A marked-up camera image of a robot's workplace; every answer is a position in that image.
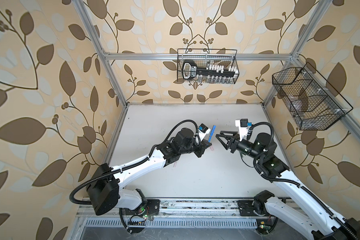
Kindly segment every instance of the wire mesh basket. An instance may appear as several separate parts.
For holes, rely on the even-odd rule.
[[[307,64],[273,74],[272,84],[300,130],[327,130],[353,107],[324,76]],[[314,73],[322,77],[325,86],[313,78]]]
[[[236,53],[231,49],[179,48],[177,81],[235,84],[240,74]]]

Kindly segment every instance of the leaf-patterned wall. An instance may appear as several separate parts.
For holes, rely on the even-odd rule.
[[[170,48],[226,48],[289,53],[314,0],[84,0],[103,48],[113,53],[169,53]]]
[[[280,61],[238,61],[236,84],[177,80],[173,61],[111,61],[125,97],[131,103],[260,103],[272,85]]]
[[[70,1],[0,1],[0,239],[70,230],[121,112],[94,53]]]
[[[353,105],[360,122],[360,0],[332,2],[301,58],[317,68]],[[339,121],[326,131],[298,131],[283,101],[268,107],[299,178],[346,218],[360,221],[360,144]]]

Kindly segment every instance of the blue pen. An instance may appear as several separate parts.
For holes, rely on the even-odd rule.
[[[211,142],[211,138],[212,138],[213,132],[215,131],[215,128],[216,128],[216,125],[214,125],[212,127],[211,133],[209,134],[208,142]]]

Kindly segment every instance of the floral wallpaper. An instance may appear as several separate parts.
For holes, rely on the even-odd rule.
[[[131,103],[261,103],[271,88],[272,74],[282,67],[280,61],[238,61],[236,84],[208,84],[178,80],[173,61],[111,63]]]
[[[318,0],[84,0],[112,53],[170,48],[289,53]]]
[[[300,57],[352,104],[349,114],[360,122],[360,0],[332,3]],[[268,111],[299,178],[333,209],[360,222],[359,142],[340,121],[326,131],[299,131],[279,95]]]
[[[73,4],[0,1],[0,239],[68,235],[121,110]]]

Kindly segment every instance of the black wire basket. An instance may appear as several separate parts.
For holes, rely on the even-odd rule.
[[[322,77],[325,86],[313,78],[314,73]],[[272,84],[300,130],[327,130],[353,109],[309,63],[303,68],[287,68],[273,74]]]
[[[231,49],[179,48],[177,81],[235,84],[240,74],[236,53]]]

